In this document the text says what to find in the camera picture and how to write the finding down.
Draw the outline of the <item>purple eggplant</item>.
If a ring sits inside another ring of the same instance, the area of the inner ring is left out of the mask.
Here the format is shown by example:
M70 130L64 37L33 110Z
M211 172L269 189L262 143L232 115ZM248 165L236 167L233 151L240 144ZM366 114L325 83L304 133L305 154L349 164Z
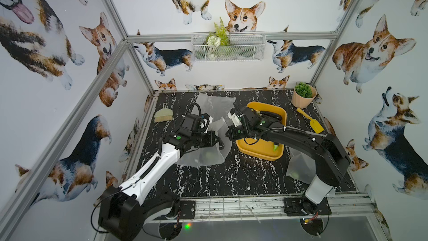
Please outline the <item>purple eggplant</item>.
M279 114L273 113L273 112L262 110L259 112L259 114L262 116L269 116L269 117L275 118L279 121L282 121L282 116Z
M276 152L279 148L279 144L274 142L273 151Z

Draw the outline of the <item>aluminium frame post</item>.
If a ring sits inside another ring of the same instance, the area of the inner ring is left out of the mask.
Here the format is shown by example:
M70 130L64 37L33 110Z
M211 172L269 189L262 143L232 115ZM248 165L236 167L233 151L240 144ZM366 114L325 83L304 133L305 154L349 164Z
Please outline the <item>aluminium frame post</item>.
M35 166L31 169L30 176L23 182L17 193L13 194L12 199L1 212L1 239L7 239L19 225L54 164L64 152L71 137L94 103L95 98L127 50L127 44L127 40L121 40L118 43L107 65L102 68L90 84L56 135L54 135Z

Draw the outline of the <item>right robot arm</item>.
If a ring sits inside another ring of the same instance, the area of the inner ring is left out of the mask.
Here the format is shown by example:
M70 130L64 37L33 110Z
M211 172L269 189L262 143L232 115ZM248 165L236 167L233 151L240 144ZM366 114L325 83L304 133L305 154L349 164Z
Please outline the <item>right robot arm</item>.
M315 177L305 192L305 198L313 204L320 204L344 180L351 160L336 136L285 126L280 120L249 107L235 107L227 116L233 122L226 133L229 140L251 138L278 143L314 160Z

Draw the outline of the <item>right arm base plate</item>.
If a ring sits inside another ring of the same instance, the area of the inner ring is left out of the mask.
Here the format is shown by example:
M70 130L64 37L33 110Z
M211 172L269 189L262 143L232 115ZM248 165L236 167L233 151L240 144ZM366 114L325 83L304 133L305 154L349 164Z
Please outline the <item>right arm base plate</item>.
M288 216L331 215L332 211L326 197L320 204L314 204L303 197L286 197L283 199L284 213Z

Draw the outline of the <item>frosted zip-top bag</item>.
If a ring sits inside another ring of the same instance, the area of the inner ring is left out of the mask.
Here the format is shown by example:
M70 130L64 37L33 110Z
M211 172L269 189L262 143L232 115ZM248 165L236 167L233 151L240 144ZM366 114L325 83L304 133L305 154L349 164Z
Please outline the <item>frosted zip-top bag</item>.
M208 96L200 93L196 103L200 106L201 113L207 113L214 122L221 118L227 118L227 114L234 108L235 98Z
M176 165L188 166L188 167L201 167L223 164L225 159L232 148L232 141L226 137L228 126L224 117L213 122L210 119L210 125L208 131L214 131L215 136L220 140L217 144L212 147L199 148L194 152L183 155L177 162Z
M289 148L290 160L286 176L310 184L315 178L315 161L297 149Z

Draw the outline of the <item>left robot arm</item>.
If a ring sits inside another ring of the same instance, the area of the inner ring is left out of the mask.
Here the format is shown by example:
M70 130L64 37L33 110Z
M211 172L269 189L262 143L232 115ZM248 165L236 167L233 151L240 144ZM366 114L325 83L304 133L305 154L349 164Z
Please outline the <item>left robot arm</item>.
M132 241L149 222L159 218L178 219L180 199L172 192L148 199L158 180L184 154L221 143L215 131L191 133L189 136L171 133L159 140L158 151L131 178L118 187L110 186L101 195L99 233L109 233L121 241Z

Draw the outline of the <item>artificial fern and flower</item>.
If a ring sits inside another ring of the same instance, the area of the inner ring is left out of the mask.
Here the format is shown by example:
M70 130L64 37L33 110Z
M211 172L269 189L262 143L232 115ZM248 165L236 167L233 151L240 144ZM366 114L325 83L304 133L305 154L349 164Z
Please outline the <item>artificial fern and flower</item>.
M226 29L222 18L220 18L219 23L214 23L214 27L215 31L210 32L204 42L204 49L209 60L226 58L228 55L228 47L230 46L228 30Z

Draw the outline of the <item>pink pot green plant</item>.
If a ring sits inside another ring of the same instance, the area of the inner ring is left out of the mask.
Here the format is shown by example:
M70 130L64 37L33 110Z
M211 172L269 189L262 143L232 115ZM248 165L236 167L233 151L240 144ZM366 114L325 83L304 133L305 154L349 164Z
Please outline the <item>pink pot green plant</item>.
M307 83L299 82L293 90L292 105L296 108L304 109L311 104L317 94L314 87Z

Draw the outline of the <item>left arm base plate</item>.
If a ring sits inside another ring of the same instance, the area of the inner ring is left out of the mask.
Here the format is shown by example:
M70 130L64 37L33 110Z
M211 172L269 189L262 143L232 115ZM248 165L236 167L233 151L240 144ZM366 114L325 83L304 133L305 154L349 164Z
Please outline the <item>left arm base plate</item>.
M174 219L194 219L196 213L196 202L193 200L179 200L174 206Z

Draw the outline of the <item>frosted zip-top bag front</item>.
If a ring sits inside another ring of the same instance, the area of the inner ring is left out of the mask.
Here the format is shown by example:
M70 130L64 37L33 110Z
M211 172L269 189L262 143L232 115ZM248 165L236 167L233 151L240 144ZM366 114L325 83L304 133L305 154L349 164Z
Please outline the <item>frosted zip-top bag front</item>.
M290 160L286 176L310 184L315 178L315 161L297 149L289 148Z

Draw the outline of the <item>yellow plastic tray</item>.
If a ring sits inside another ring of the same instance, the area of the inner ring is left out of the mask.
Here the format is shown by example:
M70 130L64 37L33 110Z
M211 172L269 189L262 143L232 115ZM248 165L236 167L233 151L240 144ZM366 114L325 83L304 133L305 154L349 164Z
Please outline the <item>yellow plastic tray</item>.
M282 116L282 125L286 125L287 113L285 109L277 106L273 106L266 103L261 102L249 102L247 107L254 109L256 111L269 111ZM263 160L275 161L282 157L285 146L283 144L279 144L279 148L276 152L273 151L274 143L271 141L265 141L263 139L259 140L256 144L252 145L252 143L256 142L254 139L240 139L236 141L237 147L240 152L243 154L257 157Z

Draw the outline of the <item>yellow plastic scoop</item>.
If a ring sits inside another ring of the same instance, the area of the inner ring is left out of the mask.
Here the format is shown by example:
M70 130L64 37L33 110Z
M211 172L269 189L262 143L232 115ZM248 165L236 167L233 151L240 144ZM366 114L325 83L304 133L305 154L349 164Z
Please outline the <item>yellow plastic scoop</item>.
M308 114L305 113L304 110L302 110L301 108L297 108L296 111L300 114L302 114L306 119L309 120L310 126L312 128L312 130L316 133L316 134L320 134L322 132L324 132L324 128L323 126L314 118L310 117Z

